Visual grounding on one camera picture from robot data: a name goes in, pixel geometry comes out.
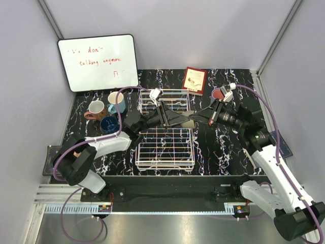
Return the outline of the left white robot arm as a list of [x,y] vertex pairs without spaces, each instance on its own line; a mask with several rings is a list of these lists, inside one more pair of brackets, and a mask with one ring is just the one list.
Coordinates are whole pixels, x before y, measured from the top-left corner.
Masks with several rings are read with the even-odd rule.
[[104,179],[91,167],[95,159],[104,155],[136,147],[142,140],[142,132],[162,126],[193,128],[191,111],[179,113],[171,110],[163,101],[152,111],[142,114],[139,110],[128,111],[122,130],[106,136],[85,138],[72,135],[53,159],[53,177],[66,181],[70,186],[89,189],[98,201],[109,197],[109,188]]

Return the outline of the pink plastic cup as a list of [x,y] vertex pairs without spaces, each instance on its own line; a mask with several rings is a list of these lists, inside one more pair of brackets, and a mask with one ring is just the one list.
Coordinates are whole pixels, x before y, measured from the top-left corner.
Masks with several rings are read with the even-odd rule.
[[211,97],[216,100],[216,99],[224,99],[224,94],[222,93],[220,88],[216,88],[212,91]]

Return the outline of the dark blue ceramic mug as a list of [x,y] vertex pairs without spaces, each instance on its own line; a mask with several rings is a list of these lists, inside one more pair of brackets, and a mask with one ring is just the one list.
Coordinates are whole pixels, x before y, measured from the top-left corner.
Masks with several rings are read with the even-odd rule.
[[106,116],[101,120],[100,127],[106,134],[113,134],[119,130],[119,123],[116,117]]

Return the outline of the beige ceramic mug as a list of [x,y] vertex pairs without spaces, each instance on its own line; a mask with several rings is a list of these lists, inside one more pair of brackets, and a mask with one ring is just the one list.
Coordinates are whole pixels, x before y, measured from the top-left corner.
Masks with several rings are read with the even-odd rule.
[[[186,116],[187,118],[192,114],[193,111],[186,111],[182,113],[182,115]],[[196,125],[192,119],[188,118],[188,121],[181,123],[180,126],[185,129],[194,129]]]

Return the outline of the light blue ceramic mug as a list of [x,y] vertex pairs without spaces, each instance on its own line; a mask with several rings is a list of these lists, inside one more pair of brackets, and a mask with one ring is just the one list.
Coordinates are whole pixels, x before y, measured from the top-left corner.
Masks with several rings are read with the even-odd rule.
[[117,110],[119,110],[120,113],[124,113],[126,103],[123,93],[119,93],[117,91],[111,92],[108,96],[108,102],[108,112],[110,114],[117,113]]

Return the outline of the lavender plastic cup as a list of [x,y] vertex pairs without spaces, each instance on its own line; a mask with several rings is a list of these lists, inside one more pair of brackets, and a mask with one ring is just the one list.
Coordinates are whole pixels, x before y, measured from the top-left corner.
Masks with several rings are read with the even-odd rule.
[[214,97],[211,95],[210,96],[210,103],[213,103],[214,100],[215,100]]

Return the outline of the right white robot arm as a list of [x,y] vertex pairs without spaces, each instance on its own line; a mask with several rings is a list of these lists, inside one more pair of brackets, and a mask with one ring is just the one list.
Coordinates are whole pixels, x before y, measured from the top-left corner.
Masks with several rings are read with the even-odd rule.
[[235,201],[250,200],[273,219],[278,233],[287,241],[312,232],[324,221],[324,203],[315,202],[294,177],[277,152],[277,143],[258,121],[258,113],[243,106],[228,109],[226,103],[215,100],[208,107],[190,115],[190,119],[210,126],[218,124],[238,132],[241,146],[257,163],[271,182],[277,195],[264,190],[253,180],[231,188]]

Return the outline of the salmon pink floral mug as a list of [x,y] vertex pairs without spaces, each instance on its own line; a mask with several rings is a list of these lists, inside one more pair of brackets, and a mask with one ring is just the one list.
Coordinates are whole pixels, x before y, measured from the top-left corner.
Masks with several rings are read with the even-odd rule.
[[84,117],[89,120],[101,121],[107,116],[106,106],[102,101],[93,101],[88,106],[88,111],[84,113]]

